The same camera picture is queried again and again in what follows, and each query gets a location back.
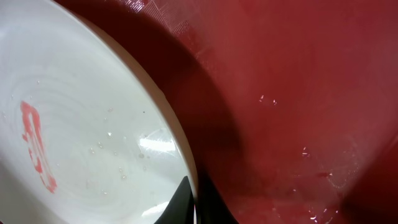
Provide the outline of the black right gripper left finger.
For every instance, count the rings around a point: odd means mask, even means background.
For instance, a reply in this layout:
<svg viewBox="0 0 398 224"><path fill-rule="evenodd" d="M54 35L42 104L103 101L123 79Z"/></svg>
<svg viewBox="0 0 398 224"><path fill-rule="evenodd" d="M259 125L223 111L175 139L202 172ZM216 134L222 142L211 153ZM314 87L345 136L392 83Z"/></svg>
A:
<svg viewBox="0 0 398 224"><path fill-rule="evenodd" d="M185 176L155 224L194 224L194 198Z"/></svg>

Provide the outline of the white plate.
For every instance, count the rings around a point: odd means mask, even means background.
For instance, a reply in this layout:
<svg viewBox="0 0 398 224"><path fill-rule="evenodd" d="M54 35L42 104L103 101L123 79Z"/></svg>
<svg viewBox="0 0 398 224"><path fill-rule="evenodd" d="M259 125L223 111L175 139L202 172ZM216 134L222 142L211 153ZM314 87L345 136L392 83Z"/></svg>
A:
<svg viewBox="0 0 398 224"><path fill-rule="evenodd" d="M155 223L195 161L148 73L53 1L1 2L1 222Z"/></svg>

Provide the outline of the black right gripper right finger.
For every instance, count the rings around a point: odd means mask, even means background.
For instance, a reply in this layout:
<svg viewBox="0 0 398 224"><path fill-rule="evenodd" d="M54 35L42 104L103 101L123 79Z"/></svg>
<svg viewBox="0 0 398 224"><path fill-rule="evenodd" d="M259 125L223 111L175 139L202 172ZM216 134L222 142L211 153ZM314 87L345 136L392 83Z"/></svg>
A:
<svg viewBox="0 0 398 224"><path fill-rule="evenodd" d="M238 224L207 174L198 176L198 214L201 224Z"/></svg>

